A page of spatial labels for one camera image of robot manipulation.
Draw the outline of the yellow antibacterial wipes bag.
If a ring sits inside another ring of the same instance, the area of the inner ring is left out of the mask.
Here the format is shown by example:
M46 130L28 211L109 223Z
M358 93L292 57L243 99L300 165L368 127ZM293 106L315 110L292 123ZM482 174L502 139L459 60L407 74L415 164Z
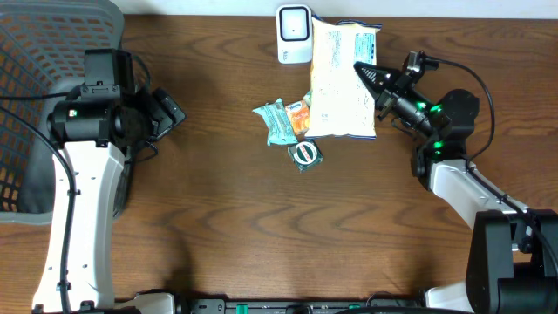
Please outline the yellow antibacterial wipes bag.
M305 136L376 138L375 100L354 69L356 62L377 63L381 24L312 18L310 127Z

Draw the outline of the orange tissue pack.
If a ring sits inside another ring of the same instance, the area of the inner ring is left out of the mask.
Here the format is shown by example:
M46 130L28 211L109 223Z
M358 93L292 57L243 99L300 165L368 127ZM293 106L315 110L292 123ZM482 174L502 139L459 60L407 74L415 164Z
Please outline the orange tissue pack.
M304 100L284 107L289 118L293 132L298 135L305 133L310 128L310 107Z

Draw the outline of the dark green Zam-Buk box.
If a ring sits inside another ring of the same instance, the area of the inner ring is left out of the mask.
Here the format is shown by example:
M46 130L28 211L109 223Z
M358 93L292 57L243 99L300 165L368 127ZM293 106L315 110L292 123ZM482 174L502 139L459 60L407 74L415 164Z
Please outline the dark green Zam-Buk box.
M314 140L301 141L287 149L289 157L300 173L304 173L323 161L323 155Z

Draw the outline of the light teal wipes pack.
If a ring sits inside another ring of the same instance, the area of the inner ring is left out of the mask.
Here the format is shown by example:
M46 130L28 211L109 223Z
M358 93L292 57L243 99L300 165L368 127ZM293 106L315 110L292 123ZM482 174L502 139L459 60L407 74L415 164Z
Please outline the light teal wipes pack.
M268 128L268 146L287 146L298 142L281 98L255 108L253 113L261 116Z

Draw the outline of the green white tissue pack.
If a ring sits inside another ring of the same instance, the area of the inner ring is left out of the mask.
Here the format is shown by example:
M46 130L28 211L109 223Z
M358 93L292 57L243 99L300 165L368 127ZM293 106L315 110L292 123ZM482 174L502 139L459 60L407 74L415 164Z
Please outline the green white tissue pack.
M303 100L308 107L311 107L311 96L312 96L312 91L306 92L306 94L303 96Z

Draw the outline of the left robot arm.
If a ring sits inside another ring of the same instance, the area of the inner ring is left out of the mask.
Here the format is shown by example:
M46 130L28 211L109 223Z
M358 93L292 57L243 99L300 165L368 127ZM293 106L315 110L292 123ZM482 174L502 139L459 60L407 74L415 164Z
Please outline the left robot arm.
M55 196L35 313L141 313L146 304L115 303L111 236L125 167L187 115L163 89L138 85L127 51L85 52L85 80L47 118L44 137L55 162Z

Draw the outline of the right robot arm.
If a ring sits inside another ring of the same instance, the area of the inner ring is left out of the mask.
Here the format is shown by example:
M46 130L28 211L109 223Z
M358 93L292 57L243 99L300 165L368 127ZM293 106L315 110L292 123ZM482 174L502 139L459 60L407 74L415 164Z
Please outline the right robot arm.
M557 214L531 209L497 188L473 164L466 140L480 101L454 89L432 102L415 85L441 60L412 53L402 70L357 62L354 69L375 101L378 117L392 116L422 140L412 173L472 229L466 278L430 288L424 313L555 313Z

